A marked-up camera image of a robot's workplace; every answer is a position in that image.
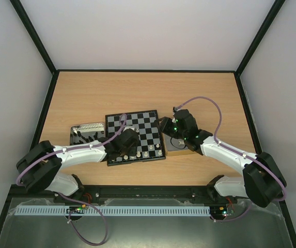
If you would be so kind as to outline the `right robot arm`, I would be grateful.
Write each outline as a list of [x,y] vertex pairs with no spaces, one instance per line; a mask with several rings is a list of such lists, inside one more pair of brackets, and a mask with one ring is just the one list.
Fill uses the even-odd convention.
[[285,196],[285,179],[270,154],[246,152],[217,140],[215,135],[197,126],[188,110],[178,110],[172,118],[162,117],[156,125],[163,134],[182,140],[190,151],[216,159],[240,174],[239,177],[215,177],[209,183],[211,201],[217,203],[226,196],[233,196],[248,198],[265,208]]

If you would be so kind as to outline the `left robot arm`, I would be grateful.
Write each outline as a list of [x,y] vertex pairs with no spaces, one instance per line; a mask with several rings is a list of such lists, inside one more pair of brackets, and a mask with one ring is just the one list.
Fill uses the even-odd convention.
[[79,181],[73,175],[62,173],[62,169],[134,156],[139,144],[139,135],[131,128],[119,130],[110,139],[102,137],[86,144],[53,146],[50,141],[43,141],[16,164],[19,175],[15,182],[28,193],[49,190],[70,196],[79,190]]

